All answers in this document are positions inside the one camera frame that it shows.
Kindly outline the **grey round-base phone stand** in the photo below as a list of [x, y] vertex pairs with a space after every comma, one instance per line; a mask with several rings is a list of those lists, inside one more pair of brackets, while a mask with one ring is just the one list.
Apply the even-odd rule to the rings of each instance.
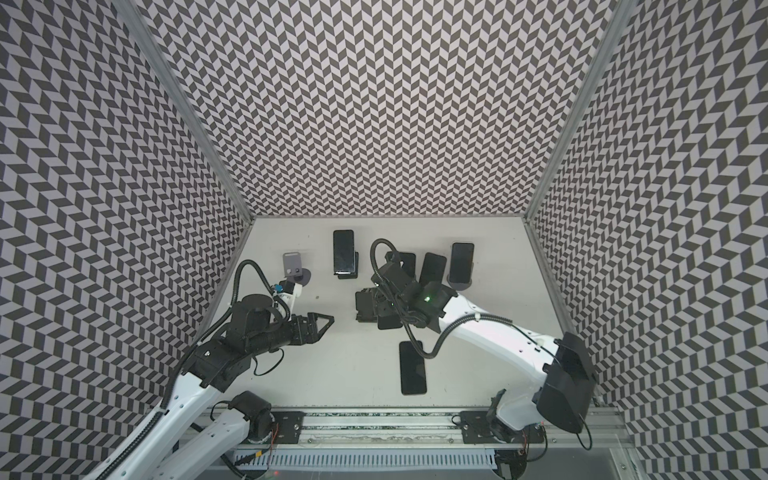
[[286, 252], [282, 255], [285, 278], [301, 286], [307, 286], [311, 280], [311, 272], [303, 266], [300, 252]]

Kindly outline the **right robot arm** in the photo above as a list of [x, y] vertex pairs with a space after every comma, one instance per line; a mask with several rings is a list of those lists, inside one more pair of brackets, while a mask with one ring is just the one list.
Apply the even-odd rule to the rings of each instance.
[[355, 294], [358, 320], [395, 321], [422, 359], [436, 358], [454, 337], [528, 376], [527, 387], [502, 389], [492, 398], [487, 421], [496, 438], [508, 439], [542, 422], [575, 435], [587, 430], [597, 379], [579, 336], [566, 332], [555, 338], [520, 327], [447, 285], [436, 281], [422, 285], [393, 261], [375, 271], [372, 282]]

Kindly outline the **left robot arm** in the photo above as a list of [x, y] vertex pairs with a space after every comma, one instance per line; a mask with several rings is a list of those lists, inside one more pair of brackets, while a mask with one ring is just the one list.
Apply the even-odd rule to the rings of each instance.
[[234, 301], [186, 353], [160, 403], [90, 473], [90, 479], [194, 479], [247, 439], [269, 444], [278, 434], [269, 401], [236, 387], [260, 355], [317, 343], [330, 315], [295, 315], [300, 292], [248, 295]]

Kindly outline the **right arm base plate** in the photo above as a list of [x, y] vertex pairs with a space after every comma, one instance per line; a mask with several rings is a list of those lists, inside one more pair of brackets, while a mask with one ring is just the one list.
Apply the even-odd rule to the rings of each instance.
[[464, 444], [479, 445], [491, 443], [544, 444], [545, 430], [541, 426], [527, 426], [523, 430], [512, 430], [500, 421], [489, 421], [487, 412], [464, 410], [452, 417], [459, 428]]

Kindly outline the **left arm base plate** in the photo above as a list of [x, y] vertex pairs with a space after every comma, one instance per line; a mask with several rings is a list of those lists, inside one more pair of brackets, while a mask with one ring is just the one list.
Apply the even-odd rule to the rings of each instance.
[[232, 425], [245, 425], [244, 443], [250, 444], [297, 444], [306, 414], [303, 411], [263, 411], [246, 415], [231, 409], [222, 413], [231, 418]]

